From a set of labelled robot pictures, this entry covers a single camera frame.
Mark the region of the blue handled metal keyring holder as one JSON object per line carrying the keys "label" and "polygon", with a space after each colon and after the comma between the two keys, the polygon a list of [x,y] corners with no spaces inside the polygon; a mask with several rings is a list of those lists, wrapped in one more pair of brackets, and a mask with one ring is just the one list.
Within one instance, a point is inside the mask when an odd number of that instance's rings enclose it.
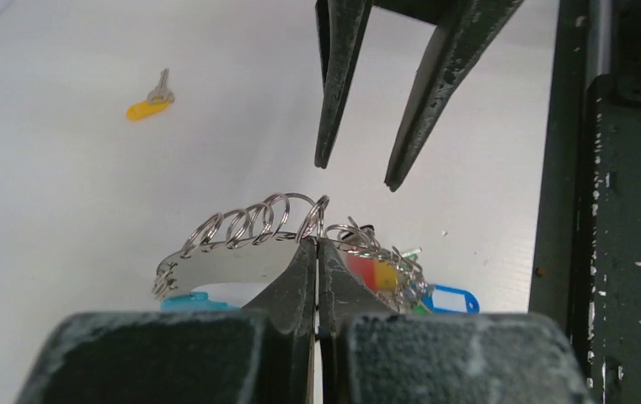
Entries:
{"label": "blue handled metal keyring holder", "polygon": [[152,294],[164,311],[233,310],[290,265],[303,241],[323,230],[329,197],[273,193],[244,208],[216,212],[156,269]]}

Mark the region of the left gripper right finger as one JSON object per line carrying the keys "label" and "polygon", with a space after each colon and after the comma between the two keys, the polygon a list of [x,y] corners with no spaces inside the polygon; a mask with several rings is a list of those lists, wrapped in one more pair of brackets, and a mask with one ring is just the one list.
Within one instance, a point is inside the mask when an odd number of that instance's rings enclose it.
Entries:
{"label": "left gripper right finger", "polygon": [[558,325],[542,315],[400,314],[318,244],[327,403],[588,403]]}

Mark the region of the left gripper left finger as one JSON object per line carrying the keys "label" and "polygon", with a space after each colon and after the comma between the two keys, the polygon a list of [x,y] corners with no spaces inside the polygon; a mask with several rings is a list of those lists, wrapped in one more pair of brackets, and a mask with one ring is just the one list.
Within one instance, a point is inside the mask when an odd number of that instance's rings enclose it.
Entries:
{"label": "left gripper left finger", "polygon": [[315,243],[261,259],[278,277],[230,311],[103,311],[63,320],[20,403],[310,403]]}

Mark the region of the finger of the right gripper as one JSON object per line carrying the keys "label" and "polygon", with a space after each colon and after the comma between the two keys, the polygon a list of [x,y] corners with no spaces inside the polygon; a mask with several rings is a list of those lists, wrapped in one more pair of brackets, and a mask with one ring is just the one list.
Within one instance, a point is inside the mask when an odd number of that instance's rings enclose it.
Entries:
{"label": "finger of the right gripper", "polygon": [[435,30],[415,74],[385,184],[397,191],[451,96],[522,5],[519,0],[432,1]]}
{"label": "finger of the right gripper", "polygon": [[326,168],[329,164],[372,7],[373,2],[366,0],[315,3],[323,84],[316,167]]}

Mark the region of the bunch of coloured tagged keys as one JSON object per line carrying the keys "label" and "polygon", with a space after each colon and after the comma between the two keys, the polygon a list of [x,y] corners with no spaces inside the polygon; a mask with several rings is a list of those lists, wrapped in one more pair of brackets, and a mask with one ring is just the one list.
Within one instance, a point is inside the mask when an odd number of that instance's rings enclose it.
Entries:
{"label": "bunch of coloured tagged keys", "polygon": [[468,290],[425,279],[418,262],[419,247],[400,251],[384,247],[375,227],[358,225],[351,218],[328,226],[322,236],[334,243],[347,269],[395,311],[415,314],[478,314],[480,304]]}

